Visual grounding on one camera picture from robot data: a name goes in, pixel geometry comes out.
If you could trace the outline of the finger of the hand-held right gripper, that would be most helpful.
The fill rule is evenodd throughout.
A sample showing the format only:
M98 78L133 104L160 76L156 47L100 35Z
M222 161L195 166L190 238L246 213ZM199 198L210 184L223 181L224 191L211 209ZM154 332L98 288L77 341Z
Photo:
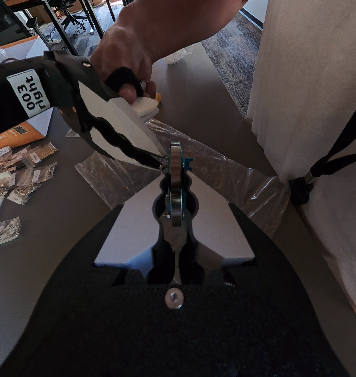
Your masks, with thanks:
M92 127L90 141L99 153L141 167L159 170L160 162L164 159L133 147L124 136L110 131L109 127Z
M161 158L165 156L165 151L154 133L125 99L117 97L106 101L80 81L78 85L90 115L107 121L109 130L124 136L133 147Z

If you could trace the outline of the orange and white cardboard box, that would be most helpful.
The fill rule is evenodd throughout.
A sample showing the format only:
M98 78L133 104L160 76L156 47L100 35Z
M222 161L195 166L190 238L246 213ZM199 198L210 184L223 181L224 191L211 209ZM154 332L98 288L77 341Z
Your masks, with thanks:
M39 36L32 36L20 41L2 45L7 57L25 59L43 55L47 46ZM28 145L47 136L53 108L32 117L10 130L0 134L0 149L10 147L12 149Z

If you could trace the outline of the person's right hand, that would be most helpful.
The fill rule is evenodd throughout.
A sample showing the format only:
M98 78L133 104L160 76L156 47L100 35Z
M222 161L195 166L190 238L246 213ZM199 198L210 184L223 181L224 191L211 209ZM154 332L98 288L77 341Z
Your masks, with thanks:
M151 81L152 60L144 47L134 20L127 20L126 13L121 12L104 34L90 61L102 82L118 68L131 69L138 81L146 82L143 96L155 99L156 84Z

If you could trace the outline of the blue disc with bearing ring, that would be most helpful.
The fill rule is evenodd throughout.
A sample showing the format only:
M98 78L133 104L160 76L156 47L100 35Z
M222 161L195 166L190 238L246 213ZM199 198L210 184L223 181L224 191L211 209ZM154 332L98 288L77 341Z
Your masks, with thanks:
M170 184L168 189L169 209L168 217L173 227L180 227L186 208L187 193L183 185L183 176L186 171L192 171L190 163L193 158L183 158L180 142L171 142L167 164Z

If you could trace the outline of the black monitor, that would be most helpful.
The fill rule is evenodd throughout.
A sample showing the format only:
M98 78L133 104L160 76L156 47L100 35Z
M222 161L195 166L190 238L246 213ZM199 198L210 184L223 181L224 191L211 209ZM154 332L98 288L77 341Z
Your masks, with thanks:
M11 9L0 0L0 46L31 37L28 29Z

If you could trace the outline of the person's right forearm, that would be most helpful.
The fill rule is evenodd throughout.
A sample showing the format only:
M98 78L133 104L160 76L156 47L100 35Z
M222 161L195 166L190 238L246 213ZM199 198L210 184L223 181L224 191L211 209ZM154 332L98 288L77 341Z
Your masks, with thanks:
M246 1L138 0L124 7L118 25L130 31L153 64L226 26Z

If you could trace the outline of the pile of small hardware bags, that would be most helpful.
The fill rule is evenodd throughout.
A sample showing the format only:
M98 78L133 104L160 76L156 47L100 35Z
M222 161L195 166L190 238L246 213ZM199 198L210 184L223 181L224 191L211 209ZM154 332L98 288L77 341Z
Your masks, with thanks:
M5 199L25 205L42 183L53 178L57 163L41 166L58 149L47 143L13 153L10 147L0 150L0 207ZM19 216L0 222L0 245L18 238L21 230Z

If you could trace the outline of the black metal table frame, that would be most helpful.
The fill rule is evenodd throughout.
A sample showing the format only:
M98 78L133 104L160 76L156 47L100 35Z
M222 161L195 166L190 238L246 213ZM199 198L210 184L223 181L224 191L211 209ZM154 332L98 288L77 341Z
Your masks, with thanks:
M6 1L6 5L13 11L24 11L25 9L29 9L36 6L42 6L45 10L46 14L51 19L54 28L59 33L60 38L62 39L63 43L65 44L66 48L72 55L76 56L84 56L84 53L80 53L77 48L72 44L72 36L66 33L66 28L64 27L63 22L60 22L53 11L53 7L58 9L62 9L63 13L66 15L63 21L69 21L70 19L74 19L76 26L80 26L85 30L89 30L86 28L84 24L77 20L73 15L71 15L68 11L68 3L75 3L76 1L47 1L47 0L27 0L27 1ZM83 0L79 1L81 4L82 10L85 13L85 16L82 16L81 19L86 18L90 24L90 26L94 30L94 35L97 35L97 39L100 41L105 31L102 28L99 19L94 11L91 1Z

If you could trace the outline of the black star chair base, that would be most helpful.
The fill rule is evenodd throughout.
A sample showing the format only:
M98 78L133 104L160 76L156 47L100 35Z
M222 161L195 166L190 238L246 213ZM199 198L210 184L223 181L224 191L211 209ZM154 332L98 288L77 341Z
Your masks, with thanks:
M86 32L86 27L84 24L84 21L89 21L89 24L91 24L90 18L84 13L84 16L80 15L72 15L70 12L68 12L67 8L60 9L64 15L65 18L61 22L61 26L63 27L64 31L67 30L70 24L77 27L77 30L73 33L73 35L77 36L80 31Z

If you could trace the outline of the grey desk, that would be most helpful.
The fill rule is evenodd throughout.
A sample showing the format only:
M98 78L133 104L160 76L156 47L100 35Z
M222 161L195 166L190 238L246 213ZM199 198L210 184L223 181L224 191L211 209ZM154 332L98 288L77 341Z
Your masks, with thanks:
M275 174L201 43L177 64L157 61L152 80L162 95L157 120L241 165ZM54 110L46 139L59 149L52 156L55 176L25 205L5 199L0 207L0 222L17 216L21 221L20 236L0 245L0 365L58 264L110 211L75 169L92 148L66 138L67 132ZM272 240L297 272L335 353L356 376L356 314L291 202Z

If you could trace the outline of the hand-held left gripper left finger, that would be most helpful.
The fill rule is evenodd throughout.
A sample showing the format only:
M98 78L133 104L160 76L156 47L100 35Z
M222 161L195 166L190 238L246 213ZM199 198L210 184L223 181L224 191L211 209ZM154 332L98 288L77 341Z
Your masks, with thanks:
M169 284L175 253L164 239L160 221L170 179L162 174L127 200L94 263L138 270L150 284Z

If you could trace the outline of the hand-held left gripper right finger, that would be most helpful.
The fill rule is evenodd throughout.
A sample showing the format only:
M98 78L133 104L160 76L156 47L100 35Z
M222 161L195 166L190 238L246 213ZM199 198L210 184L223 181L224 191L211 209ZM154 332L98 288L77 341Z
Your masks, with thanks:
M200 284L205 273L240 266L255 257L228 201L191 172L186 208L191 214L187 240L179 254L183 284Z

